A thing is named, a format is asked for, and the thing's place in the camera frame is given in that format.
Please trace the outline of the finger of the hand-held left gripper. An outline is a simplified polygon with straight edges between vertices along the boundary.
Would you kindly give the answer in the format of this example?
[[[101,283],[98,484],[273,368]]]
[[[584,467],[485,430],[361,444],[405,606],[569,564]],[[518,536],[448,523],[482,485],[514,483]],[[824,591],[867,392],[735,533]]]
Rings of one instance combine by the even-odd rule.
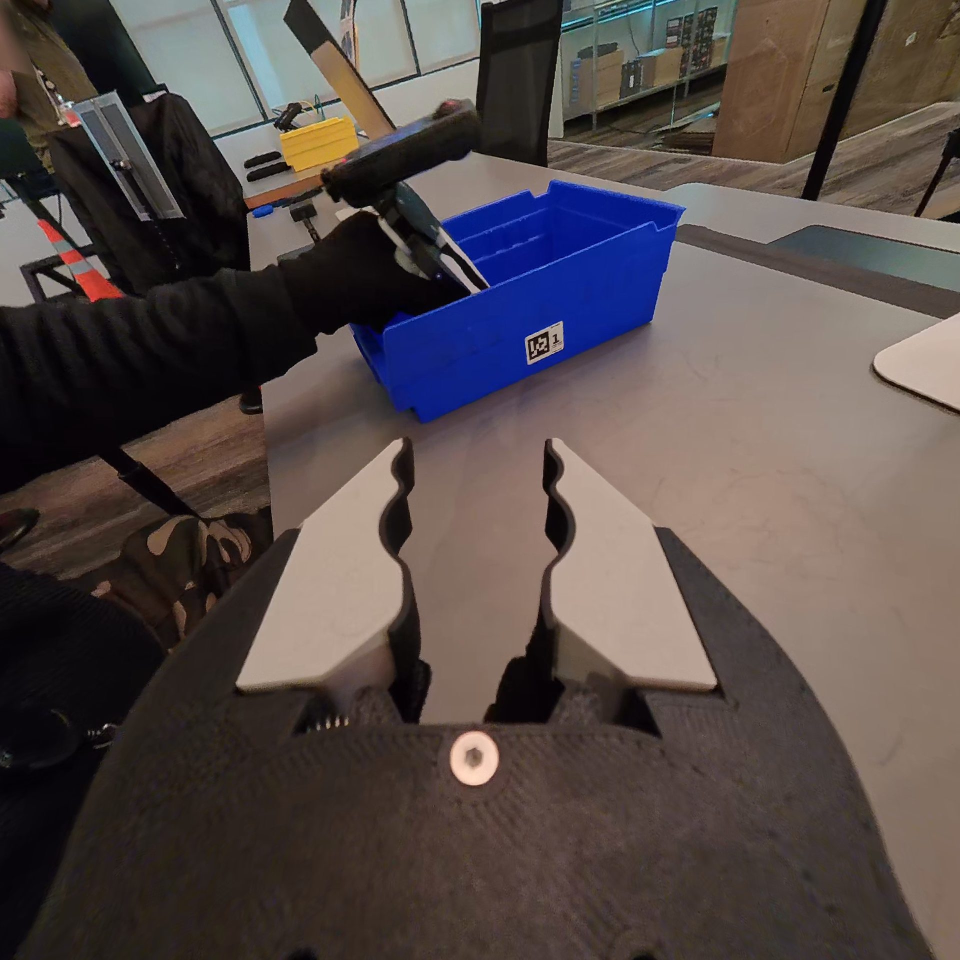
[[[418,232],[418,269],[446,286],[457,284],[467,294],[490,289],[490,283],[443,228]]]
[[[379,229],[394,246],[393,258],[406,273],[422,280],[437,280],[437,269],[429,252],[437,247],[437,227],[409,218],[377,218]]]

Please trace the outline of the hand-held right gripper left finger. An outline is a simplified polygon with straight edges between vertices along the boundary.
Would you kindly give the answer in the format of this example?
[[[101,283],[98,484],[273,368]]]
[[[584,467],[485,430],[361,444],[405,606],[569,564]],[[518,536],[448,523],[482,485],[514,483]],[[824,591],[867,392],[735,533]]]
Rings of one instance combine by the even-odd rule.
[[[420,721],[431,680],[411,572],[410,438],[390,442],[302,522],[236,679],[242,693],[317,691],[346,716],[367,688]]]

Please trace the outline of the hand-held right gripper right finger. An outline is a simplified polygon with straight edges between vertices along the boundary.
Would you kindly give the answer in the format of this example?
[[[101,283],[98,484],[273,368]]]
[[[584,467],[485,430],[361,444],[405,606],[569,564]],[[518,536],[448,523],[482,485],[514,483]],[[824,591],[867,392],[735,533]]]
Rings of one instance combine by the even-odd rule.
[[[534,630],[504,670],[493,724],[653,724],[649,692],[713,695],[714,666],[650,517],[559,438],[543,452]]]

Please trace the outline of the blue plastic bin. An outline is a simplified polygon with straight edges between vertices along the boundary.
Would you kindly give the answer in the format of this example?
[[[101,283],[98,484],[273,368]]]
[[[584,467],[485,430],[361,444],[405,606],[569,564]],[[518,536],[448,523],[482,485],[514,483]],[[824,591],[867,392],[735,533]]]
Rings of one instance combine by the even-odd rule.
[[[652,321],[685,208],[558,179],[443,222],[489,283],[353,339],[422,423]]]

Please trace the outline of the person's left hand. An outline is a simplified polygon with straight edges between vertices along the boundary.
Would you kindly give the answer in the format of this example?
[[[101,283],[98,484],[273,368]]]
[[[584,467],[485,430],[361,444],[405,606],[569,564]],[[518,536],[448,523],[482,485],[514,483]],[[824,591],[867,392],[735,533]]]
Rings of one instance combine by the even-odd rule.
[[[302,255],[277,263],[294,318],[312,336],[348,326],[381,332],[467,297],[457,281],[406,269],[378,217],[356,212]]]

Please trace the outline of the white stand with tilted board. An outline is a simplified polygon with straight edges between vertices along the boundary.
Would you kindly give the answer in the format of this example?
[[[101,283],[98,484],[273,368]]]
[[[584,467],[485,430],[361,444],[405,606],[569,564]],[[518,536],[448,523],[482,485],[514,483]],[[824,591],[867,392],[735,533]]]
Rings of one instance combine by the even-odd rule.
[[[341,3],[338,32],[332,32],[309,1],[291,1],[284,23],[367,139],[393,134],[394,122],[359,73],[355,1]]]

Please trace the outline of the small yellow bin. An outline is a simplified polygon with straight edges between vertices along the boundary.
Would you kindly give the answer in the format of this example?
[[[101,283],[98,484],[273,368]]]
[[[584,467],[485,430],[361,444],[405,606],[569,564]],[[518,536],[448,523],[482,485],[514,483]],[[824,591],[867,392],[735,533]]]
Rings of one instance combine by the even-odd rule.
[[[279,134],[284,161],[295,173],[338,162],[359,146],[354,122],[333,117]]]

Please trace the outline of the wooden background desk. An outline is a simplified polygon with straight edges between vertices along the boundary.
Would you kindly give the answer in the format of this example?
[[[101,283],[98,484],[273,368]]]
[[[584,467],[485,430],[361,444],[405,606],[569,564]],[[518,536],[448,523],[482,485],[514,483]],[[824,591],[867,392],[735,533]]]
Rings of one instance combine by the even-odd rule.
[[[349,118],[355,128],[359,146],[372,141],[357,126],[354,117],[339,104],[322,118],[316,111],[297,114],[294,117],[296,129],[333,117]],[[242,133],[233,134],[218,141],[222,155],[228,160],[243,188],[243,198],[248,211],[274,205],[281,200],[302,194],[321,184],[322,175],[340,160],[325,167],[314,167],[296,173],[285,162],[280,143],[280,134],[289,130],[280,130],[274,124],[258,126]]]

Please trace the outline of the black mesh office chair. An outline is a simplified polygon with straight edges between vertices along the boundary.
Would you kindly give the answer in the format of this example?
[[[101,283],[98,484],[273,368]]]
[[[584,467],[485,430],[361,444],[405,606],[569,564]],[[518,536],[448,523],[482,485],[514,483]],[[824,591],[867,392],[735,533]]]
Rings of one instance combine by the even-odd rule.
[[[562,1],[481,4],[475,101],[480,153],[547,166],[562,16]]]

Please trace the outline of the black table leg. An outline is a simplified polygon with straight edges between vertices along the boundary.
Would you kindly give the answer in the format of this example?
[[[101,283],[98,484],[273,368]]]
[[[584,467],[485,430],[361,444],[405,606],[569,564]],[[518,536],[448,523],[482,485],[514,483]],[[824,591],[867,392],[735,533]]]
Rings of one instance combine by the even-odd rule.
[[[198,520],[202,518],[159,476],[122,448],[102,451],[98,453],[98,457],[116,472],[120,481],[165,514],[171,517],[188,516]]]

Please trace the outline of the storage shelf with boxes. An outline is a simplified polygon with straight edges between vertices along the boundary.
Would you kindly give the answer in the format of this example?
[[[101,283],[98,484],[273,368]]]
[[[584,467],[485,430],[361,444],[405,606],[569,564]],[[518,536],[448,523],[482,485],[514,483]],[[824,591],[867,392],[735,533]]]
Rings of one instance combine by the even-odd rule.
[[[670,118],[701,81],[722,80],[737,1],[563,2],[558,68],[564,125],[668,95]]]

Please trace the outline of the grey framed panel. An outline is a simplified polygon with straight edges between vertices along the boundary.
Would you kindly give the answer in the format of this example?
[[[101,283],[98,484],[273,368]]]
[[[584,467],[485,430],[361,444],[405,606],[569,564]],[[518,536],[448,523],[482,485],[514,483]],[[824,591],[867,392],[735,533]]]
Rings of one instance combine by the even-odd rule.
[[[73,113],[141,222],[185,218],[118,93],[77,102]]]

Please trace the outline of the orange striped traffic cone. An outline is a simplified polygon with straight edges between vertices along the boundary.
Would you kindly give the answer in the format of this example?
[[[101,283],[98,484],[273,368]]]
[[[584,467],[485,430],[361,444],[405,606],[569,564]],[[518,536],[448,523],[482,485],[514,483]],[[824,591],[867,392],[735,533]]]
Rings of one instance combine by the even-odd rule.
[[[86,258],[78,246],[66,237],[53,222],[37,218],[37,225],[69,270],[72,280],[91,303],[122,299],[124,294]]]

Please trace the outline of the white stand with clear arms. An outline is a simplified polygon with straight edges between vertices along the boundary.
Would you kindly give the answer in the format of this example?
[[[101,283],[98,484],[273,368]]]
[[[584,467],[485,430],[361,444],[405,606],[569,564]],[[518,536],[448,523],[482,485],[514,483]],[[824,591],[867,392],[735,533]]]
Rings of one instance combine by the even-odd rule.
[[[884,382],[959,413],[959,315],[884,348],[871,368]]]

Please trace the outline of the black tripod pole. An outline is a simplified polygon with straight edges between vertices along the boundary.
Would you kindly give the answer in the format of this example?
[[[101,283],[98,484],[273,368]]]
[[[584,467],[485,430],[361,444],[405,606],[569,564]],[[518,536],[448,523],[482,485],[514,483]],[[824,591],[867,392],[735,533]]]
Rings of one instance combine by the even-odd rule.
[[[861,76],[880,30],[887,1],[867,1],[850,44],[846,62],[837,82],[833,101],[822,127],[817,150],[813,155],[806,181],[799,198],[816,202],[820,198],[834,153],[841,139],[847,118],[858,91]]]

